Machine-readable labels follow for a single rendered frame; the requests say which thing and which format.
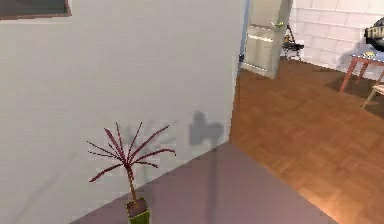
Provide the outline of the red house plant green pot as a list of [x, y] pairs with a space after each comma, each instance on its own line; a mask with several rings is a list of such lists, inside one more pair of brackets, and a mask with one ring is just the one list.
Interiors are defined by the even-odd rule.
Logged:
[[127, 212], [127, 218], [128, 218], [129, 224], [150, 224], [150, 209], [147, 204], [147, 201], [143, 196], [140, 196], [140, 197], [137, 196], [136, 189], [134, 187], [135, 175], [134, 175], [133, 167], [137, 164], [140, 164], [140, 165], [147, 165], [147, 166], [152, 166], [154, 168], [158, 168], [157, 164], [147, 162], [146, 159], [151, 156], [155, 156], [157, 154], [165, 153], [165, 152], [172, 153], [174, 156], [176, 156], [176, 151], [170, 148], [160, 148], [154, 152], [150, 152], [150, 153], [146, 153], [144, 155], [138, 156], [138, 154], [155, 137], [157, 137], [159, 134], [161, 134], [166, 129], [168, 129], [169, 126], [166, 125], [165, 127], [155, 131], [150, 137], [148, 137], [143, 143], [141, 143], [135, 150], [133, 150], [133, 146], [136, 142], [136, 139], [142, 127], [142, 123], [140, 123], [135, 133], [135, 136], [131, 141], [128, 152], [125, 152], [123, 139], [120, 132], [120, 126], [118, 123], [115, 123], [115, 125], [116, 125], [117, 136], [114, 136], [114, 134], [108, 128], [104, 129], [104, 132], [109, 139], [108, 146], [110, 150], [100, 147], [90, 141], [88, 141], [88, 144], [101, 150], [101, 153], [90, 151], [90, 154], [97, 155], [100, 157], [108, 157], [108, 158], [116, 159], [118, 163], [98, 172], [92, 179], [89, 180], [89, 182], [90, 183], [95, 182], [106, 173], [111, 172], [112, 170], [117, 169], [119, 167], [123, 167], [127, 174], [129, 190], [132, 195], [132, 199], [125, 203], [125, 209]]

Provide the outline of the pale grey room door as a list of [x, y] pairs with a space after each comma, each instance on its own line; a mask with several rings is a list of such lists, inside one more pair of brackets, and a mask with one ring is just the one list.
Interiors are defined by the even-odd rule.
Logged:
[[[293, 0], [250, 0], [242, 68], [274, 79]], [[274, 27], [271, 22], [284, 22]]]

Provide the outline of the black folding stand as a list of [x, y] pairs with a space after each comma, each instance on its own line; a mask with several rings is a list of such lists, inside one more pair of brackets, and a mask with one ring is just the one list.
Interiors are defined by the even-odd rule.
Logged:
[[286, 30], [287, 30], [287, 33], [284, 36], [283, 45], [282, 45], [282, 49], [284, 51], [284, 56], [286, 57], [287, 60], [291, 60], [292, 56], [289, 55], [289, 52], [294, 51], [295, 57], [297, 57], [299, 60], [301, 60], [300, 51], [304, 49], [304, 45], [299, 44], [295, 41], [295, 38], [294, 38], [294, 35], [293, 35], [293, 32], [292, 32], [290, 25], [287, 25]]

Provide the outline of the red-legged table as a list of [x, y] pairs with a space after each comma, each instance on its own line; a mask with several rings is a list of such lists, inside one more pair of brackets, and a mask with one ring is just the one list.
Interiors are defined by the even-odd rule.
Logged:
[[[363, 55], [365, 52], [374, 52], [376, 55], [374, 57], [365, 57]], [[349, 64], [346, 75], [344, 76], [343, 82], [339, 89], [340, 92], [343, 92], [346, 89], [358, 63], [361, 63], [362, 67], [359, 71], [359, 75], [356, 80], [357, 83], [361, 81], [369, 65], [384, 67], [384, 52], [369, 49], [369, 50], [360, 51], [359, 53], [352, 54], [351, 62]]]

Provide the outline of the pale wooden chair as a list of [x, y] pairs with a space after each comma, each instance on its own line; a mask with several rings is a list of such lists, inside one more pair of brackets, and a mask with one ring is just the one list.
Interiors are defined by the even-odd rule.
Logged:
[[365, 99], [364, 103], [361, 106], [361, 109], [364, 110], [368, 103], [373, 99], [376, 94], [384, 95], [384, 71], [381, 73], [380, 77], [376, 83], [372, 86], [371, 93]]

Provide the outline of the black round object with lettering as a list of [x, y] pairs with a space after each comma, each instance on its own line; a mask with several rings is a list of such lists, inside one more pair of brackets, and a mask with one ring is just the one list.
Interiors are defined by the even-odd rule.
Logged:
[[365, 29], [364, 37], [367, 44], [374, 49], [384, 52], [384, 17]]

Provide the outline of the brown framed wall picture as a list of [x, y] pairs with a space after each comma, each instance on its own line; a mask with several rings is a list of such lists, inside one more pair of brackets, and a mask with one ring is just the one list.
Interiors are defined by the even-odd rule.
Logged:
[[68, 17], [69, 0], [0, 0], [0, 20]]

